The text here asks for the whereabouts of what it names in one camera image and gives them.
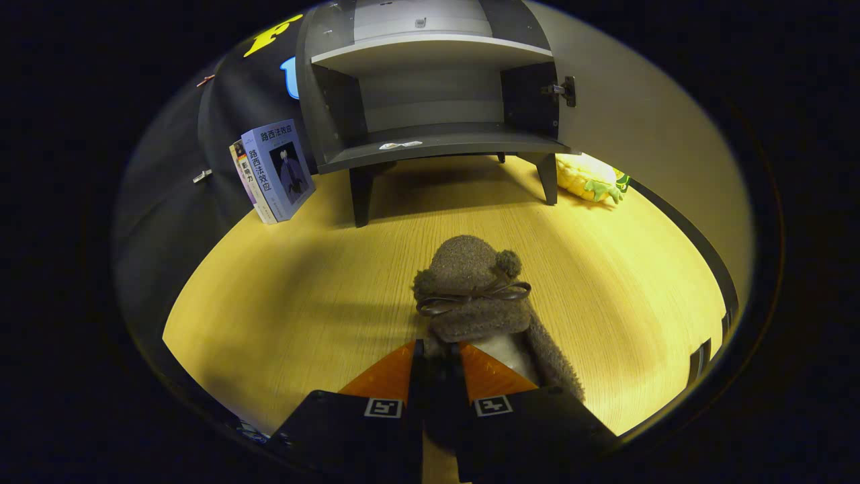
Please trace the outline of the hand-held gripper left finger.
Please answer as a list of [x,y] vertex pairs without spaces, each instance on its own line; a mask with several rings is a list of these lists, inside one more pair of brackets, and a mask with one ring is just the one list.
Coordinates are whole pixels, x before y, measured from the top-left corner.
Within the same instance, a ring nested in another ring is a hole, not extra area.
[[314,390],[271,435],[268,450],[320,483],[420,483],[415,388],[423,343],[403,344],[341,391]]

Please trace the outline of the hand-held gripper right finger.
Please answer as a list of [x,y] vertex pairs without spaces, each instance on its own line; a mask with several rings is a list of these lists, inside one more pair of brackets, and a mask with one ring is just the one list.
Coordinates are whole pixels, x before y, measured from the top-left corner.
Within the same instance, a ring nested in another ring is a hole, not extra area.
[[615,434],[571,391],[537,387],[472,344],[458,346],[469,408],[458,472],[473,483],[583,483]]

